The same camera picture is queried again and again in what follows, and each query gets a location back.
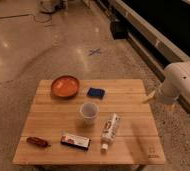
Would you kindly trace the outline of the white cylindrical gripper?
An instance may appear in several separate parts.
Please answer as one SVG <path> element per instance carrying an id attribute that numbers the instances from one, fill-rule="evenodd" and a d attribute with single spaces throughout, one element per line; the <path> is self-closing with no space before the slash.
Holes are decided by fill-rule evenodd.
<path id="1" fill-rule="evenodd" d="M 178 90 L 172 85 L 161 84 L 156 91 L 152 91 L 144 100 L 143 103 L 147 104 L 150 101 L 157 100 L 160 103 L 170 105 L 170 110 L 175 109 L 175 102 L 179 98 Z"/>

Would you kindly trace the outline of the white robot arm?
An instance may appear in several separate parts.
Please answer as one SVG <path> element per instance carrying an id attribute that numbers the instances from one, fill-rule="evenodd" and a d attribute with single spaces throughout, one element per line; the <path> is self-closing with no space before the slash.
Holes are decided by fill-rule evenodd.
<path id="1" fill-rule="evenodd" d="M 180 96 L 190 100 L 190 61 L 171 63 L 165 67 L 164 74 L 164 81 L 143 102 L 158 101 L 173 106 Z"/>

